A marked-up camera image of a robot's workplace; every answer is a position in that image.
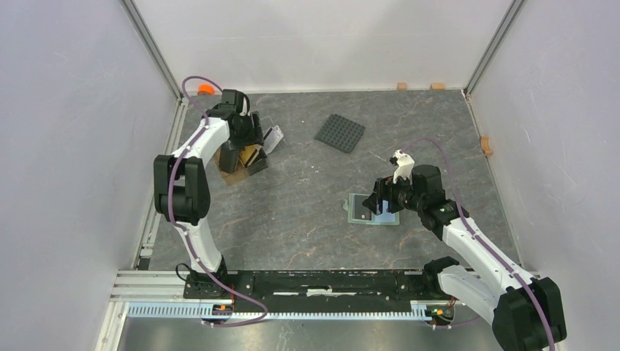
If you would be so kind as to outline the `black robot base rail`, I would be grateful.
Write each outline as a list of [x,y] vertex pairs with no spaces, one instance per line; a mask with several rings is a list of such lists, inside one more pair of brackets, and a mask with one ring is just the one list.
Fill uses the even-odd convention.
[[328,314],[407,312],[413,301],[447,303],[422,271],[397,269],[230,271],[218,285],[205,273],[189,273],[187,300],[223,298],[234,312]]

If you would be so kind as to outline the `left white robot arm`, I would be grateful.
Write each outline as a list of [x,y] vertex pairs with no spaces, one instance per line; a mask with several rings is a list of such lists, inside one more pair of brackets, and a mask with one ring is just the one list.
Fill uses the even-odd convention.
[[155,209],[179,232],[192,270],[206,273],[201,287],[212,298],[228,292],[230,279],[221,273],[224,258],[208,225],[211,193],[205,165],[221,146],[241,151],[263,143],[260,115],[251,110],[249,97],[225,89],[220,103],[205,111],[189,139],[154,160]]

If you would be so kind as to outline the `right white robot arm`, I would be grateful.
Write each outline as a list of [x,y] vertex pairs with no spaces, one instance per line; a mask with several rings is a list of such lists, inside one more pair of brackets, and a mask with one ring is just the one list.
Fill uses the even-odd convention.
[[424,267],[423,291],[465,303],[491,326],[503,350],[554,350],[567,338],[558,285],[535,277],[491,243],[469,213],[447,197],[438,167],[419,165],[408,176],[378,178],[363,206],[376,215],[416,212],[424,228],[471,265],[468,272],[452,257],[432,260]]

